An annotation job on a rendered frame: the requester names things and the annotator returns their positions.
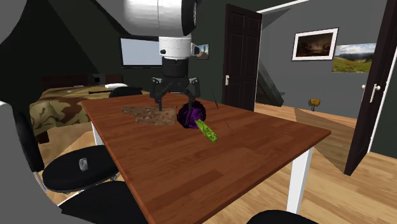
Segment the small wall picture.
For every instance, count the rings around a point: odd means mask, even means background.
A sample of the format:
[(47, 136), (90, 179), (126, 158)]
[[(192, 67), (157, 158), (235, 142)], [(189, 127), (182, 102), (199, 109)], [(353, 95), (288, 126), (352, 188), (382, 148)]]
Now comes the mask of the small wall picture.
[(197, 55), (197, 58), (200, 60), (207, 60), (209, 58), (209, 45), (203, 44), (198, 47), (200, 48), (200, 52)]

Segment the thin dark stick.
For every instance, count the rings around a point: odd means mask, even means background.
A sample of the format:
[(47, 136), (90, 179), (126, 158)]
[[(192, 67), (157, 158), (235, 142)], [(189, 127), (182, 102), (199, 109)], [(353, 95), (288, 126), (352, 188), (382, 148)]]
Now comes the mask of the thin dark stick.
[(211, 86), (211, 92), (212, 92), (212, 97), (213, 97), (214, 103), (216, 105), (216, 108), (219, 109), (218, 102), (217, 102), (217, 99), (216, 99), (216, 96), (214, 94), (214, 90), (213, 90), (212, 86)]

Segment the black round office chair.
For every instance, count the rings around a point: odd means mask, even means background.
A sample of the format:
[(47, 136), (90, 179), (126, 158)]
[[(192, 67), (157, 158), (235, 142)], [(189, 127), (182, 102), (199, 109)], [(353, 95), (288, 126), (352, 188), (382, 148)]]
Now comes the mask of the black round office chair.
[(142, 95), (142, 88), (141, 87), (118, 87), (111, 91), (109, 98), (111, 97), (123, 97), (123, 96), (130, 96), (130, 95)]
[(123, 181), (88, 188), (59, 206), (63, 214), (94, 224), (148, 224)]
[(117, 173), (106, 147), (97, 145), (59, 156), (45, 167), (42, 178), (47, 189), (69, 193), (94, 186)]
[(262, 211), (252, 218), (246, 224), (319, 224), (299, 214), (281, 210)]

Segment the purple vegetable with green stem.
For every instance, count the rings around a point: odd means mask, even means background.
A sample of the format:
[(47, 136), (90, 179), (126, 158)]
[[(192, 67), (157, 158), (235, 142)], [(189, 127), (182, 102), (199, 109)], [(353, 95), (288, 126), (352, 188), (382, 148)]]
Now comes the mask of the purple vegetable with green stem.
[(177, 114), (177, 121), (186, 129), (199, 129), (203, 135), (212, 143), (218, 140), (214, 131), (204, 123), (206, 109), (199, 101), (194, 101), (189, 107), (186, 103), (182, 105)]

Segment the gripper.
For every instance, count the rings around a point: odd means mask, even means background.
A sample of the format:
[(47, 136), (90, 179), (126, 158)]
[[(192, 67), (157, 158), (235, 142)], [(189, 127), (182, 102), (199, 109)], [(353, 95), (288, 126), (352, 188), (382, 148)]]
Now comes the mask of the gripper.
[(195, 99), (200, 97), (200, 82), (198, 78), (188, 80), (189, 59), (174, 60), (162, 57), (163, 78), (152, 77), (150, 97), (162, 110), (162, 92), (184, 92), (188, 96), (188, 107), (192, 107)]

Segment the pale window with dark frame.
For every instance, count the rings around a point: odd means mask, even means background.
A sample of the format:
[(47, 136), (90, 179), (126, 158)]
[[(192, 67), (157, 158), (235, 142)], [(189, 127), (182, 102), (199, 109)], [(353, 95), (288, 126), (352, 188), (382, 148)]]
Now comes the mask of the pale window with dark frame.
[(162, 56), (157, 41), (121, 38), (120, 51), (122, 67), (162, 66)]

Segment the wooden table with white legs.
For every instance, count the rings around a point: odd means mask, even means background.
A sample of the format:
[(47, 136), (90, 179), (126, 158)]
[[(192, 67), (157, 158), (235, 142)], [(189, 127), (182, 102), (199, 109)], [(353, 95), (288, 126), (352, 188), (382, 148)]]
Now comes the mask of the wooden table with white legs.
[(298, 213), (319, 127), (204, 101), (218, 139), (180, 124), (137, 124), (124, 107), (152, 106), (144, 95), (91, 99), (82, 105), (149, 224), (202, 224), (291, 164), (287, 210)]

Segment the bed with camouflage cover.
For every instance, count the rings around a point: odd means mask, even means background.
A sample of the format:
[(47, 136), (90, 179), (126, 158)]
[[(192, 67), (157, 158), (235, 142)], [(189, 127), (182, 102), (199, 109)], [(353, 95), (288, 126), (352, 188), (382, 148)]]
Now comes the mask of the bed with camouflage cover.
[(120, 74), (44, 76), (43, 93), (29, 106), (32, 128), (38, 143), (49, 141), (48, 130), (89, 122), (81, 102), (107, 98), (112, 90), (124, 87)]

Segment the dark panelled door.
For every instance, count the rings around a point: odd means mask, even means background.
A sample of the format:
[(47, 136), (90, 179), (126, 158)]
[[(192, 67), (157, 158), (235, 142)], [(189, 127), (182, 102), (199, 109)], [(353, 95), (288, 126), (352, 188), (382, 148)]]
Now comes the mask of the dark panelled door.
[(226, 5), (222, 103), (254, 110), (262, 15)]

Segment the frameless landscape wall picture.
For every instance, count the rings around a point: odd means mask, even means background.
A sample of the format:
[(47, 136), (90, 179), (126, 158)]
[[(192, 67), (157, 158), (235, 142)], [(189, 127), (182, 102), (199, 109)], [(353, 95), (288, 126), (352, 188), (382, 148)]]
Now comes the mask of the frameless landscape wall picture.
[(375, 43), (336, 46), (331, 71), (333, 73), (369, 73), (375, 47)]

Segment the brown flat textured mat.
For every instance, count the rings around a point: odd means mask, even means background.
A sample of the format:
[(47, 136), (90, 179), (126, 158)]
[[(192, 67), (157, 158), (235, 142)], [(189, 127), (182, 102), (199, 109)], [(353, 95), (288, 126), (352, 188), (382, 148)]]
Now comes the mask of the brown flat textured mat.
[(148, 125), (174, 125), (176, 120), (176, 107), (139, 106), (123, 107), (122, 112), (132, 115), (138, 124)]

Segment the dark white-framed wall picture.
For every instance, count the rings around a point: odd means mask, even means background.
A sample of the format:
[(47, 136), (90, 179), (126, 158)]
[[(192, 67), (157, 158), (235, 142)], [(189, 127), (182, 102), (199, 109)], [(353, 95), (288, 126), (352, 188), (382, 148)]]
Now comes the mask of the dark white-framed wall picture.
[(295, 34), (292, 61), (333, 60), (338, 27)]

